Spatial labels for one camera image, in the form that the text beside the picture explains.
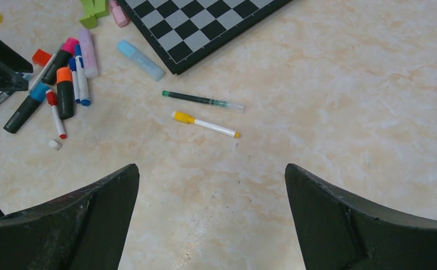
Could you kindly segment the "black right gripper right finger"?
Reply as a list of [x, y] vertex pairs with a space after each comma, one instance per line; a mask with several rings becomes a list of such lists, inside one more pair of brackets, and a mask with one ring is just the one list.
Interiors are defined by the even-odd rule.
[[306, 269], [437, 269], [437, 220], [377, 204], [295, 164], [285, 182]]

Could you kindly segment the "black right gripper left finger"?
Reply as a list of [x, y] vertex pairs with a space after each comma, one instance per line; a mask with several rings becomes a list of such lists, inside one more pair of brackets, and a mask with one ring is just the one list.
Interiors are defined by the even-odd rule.
[[138, 188], [129, 164], [40, 205], [0, 210], [0, 269], [117, 269]]

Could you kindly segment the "white marker yellow end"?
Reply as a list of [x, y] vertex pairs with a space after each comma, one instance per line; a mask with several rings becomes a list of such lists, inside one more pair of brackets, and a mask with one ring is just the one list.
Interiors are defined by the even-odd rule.
[[200, 119], [196, 119], [193, 116], [188, 115], [186, 113], [183, 113], [181, 111], [173, 111], [171, 114], [171, 117], [177, 122], [197, 125], [197, 126], [224, 134], [224, 135], [232, 137], [232, 138], [239, 138], [241, 135], [239, 132], [237, 132], [235, 130], [231, 130], [231, 129], [228, 129], [225, 127], [221, 127], [220, 125], [216, 125], [216, 124], [209, 123], [209, 122], [206, 122], [206, 121], [203, 121]]

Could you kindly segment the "light blue highlighter body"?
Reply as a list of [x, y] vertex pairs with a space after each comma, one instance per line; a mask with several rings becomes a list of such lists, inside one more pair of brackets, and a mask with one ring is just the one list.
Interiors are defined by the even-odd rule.
[[158, 82], [164, 77], [165, 71], [127, 40], [121, 40], [116, 45], [116, 48], [122, 55], [137, 65], [154, 81]]

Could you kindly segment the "green ink clear pen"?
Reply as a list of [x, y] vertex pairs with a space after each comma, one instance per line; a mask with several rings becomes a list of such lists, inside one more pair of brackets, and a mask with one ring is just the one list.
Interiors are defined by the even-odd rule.
[[179, 100], [185, 100], [185, 101], [191, 101], [191, 102], [195, 102], [195, 103], [206, 104], [206, 105], [210, 105], [210, 106], [220, 107], [220, 108], [226, 109], [226, 110], [232, 110], [232, 111], [238, 111], [238, 112], [245, 111], [245, 105], [243, 105], [241, 103], [235, 103], [235, 102], [224, 101], [224, 100], [216, 100], [216, 99], [212, 99], [212, 98], [187, 95], [184, 93], [177, 93], [177, 92], [171, 92], [171, 91], [162, 91], [161, 94], [164, 97], [170, 97], [170, 98], [175, 98], [175, 99], [179, 99]]

